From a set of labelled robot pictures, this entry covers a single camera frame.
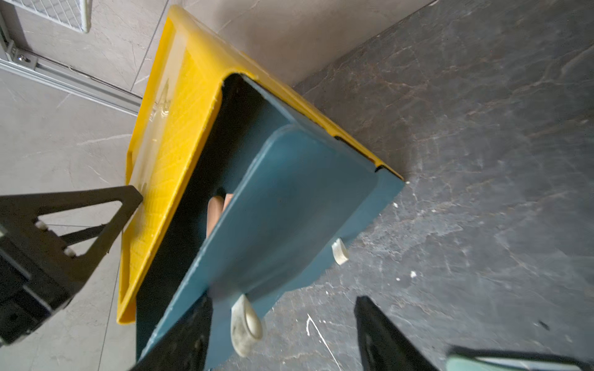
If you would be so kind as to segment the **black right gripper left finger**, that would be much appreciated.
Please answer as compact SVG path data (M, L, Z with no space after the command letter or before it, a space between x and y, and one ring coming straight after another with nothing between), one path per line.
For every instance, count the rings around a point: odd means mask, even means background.
M213 315L203 294L131 370L205 370Z

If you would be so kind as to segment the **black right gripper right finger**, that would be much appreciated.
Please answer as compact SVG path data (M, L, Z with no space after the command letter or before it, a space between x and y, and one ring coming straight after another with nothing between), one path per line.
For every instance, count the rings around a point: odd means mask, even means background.
M437 370L368 296L358 296L354 315L363 370Z

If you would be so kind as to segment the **teal drawer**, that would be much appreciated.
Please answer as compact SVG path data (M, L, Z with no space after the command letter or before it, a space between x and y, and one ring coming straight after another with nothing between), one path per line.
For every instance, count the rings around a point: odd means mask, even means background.
M253 80L227 78L223 102L137 296L137 356L207 296L207 368L233 352L246 297L263 319L310 285L375 218L375 165Z
M352 243L397 196L386 169L281 177L237 193L196 269L213 301L206 367L234 352L231 309L245 296L258 317L286 292L310 286L336 263L332 245Z

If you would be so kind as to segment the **pink knife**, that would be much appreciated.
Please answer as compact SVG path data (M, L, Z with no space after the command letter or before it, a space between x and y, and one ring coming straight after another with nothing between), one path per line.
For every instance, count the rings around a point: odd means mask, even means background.
M214 196L212 197L207 205L207 228L206 228L206 238L208 238L213 229L216 227L218 220L221 218L221 215L224 210L224 199L221 196Z
M227 207L229 206L230 202L232 201L234 195L233 193L228 193L225 195L224 197L224 206L223 206L223 210L226 210Z

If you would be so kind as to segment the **teal top drawer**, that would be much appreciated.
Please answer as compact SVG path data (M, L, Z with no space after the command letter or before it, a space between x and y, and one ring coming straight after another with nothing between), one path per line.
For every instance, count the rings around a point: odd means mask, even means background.
M310 285L375 218L375 165L253 80L227 78L223 102L137 296L137 356L207 296L207 368L233 352L246 297L263 319Z

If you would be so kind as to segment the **yellow drawer cabinet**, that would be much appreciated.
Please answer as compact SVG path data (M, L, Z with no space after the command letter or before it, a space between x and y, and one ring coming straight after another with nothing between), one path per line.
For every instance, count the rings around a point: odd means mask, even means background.
M223 102L225 80L249 77L345 140L377 167L384 162L304 97L221 39L180 6L171 6L126 159L126 182L143 195L122 237L117 322L136 320L136 296L170 226Z

